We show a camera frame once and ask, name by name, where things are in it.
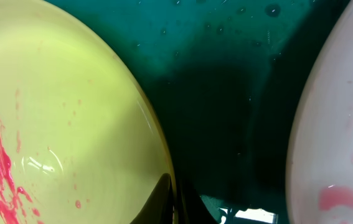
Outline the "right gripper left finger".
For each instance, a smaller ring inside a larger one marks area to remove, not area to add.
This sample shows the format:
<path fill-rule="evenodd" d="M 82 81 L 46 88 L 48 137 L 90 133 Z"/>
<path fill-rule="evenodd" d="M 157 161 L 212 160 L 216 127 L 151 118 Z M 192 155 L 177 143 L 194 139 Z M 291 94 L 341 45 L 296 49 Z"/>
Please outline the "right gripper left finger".
<path fill-rule="evenodd" d="M 173 211 L 171 176 L 164 173 L 131 224 L 172 224 Z"/>

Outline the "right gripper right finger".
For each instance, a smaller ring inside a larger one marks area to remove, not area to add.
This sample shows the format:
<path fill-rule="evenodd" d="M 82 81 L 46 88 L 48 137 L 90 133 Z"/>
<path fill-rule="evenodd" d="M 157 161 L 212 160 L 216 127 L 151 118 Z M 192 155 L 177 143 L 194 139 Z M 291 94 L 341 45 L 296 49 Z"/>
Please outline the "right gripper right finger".
<path fill-rule="evenodd" d="M 177 181 L 177 223 L 217 224 L 188 180 Z"/>

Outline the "yellow-green rimmed plate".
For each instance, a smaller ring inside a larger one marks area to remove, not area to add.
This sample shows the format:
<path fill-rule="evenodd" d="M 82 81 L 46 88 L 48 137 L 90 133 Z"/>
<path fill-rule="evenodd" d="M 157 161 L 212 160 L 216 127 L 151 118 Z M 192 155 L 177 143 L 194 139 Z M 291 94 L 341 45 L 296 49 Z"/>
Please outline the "yellow-green rimmed plate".
<path fill-rule="evenodd" d="M 172 166 L 117 54 L 45 1 L 0 1 L 0 223 L 131 223 Z"/>

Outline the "white plate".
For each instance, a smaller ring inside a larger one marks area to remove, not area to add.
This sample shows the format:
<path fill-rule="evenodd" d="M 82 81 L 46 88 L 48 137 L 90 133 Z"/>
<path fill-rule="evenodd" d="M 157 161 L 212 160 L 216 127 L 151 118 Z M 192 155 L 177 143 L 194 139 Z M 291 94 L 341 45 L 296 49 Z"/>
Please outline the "white plate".
<path fill-rule="evenodd" d="M 296 110 L 286 205 L 291 223 L 353 223 L 353 0 L 323 45 Z"/>

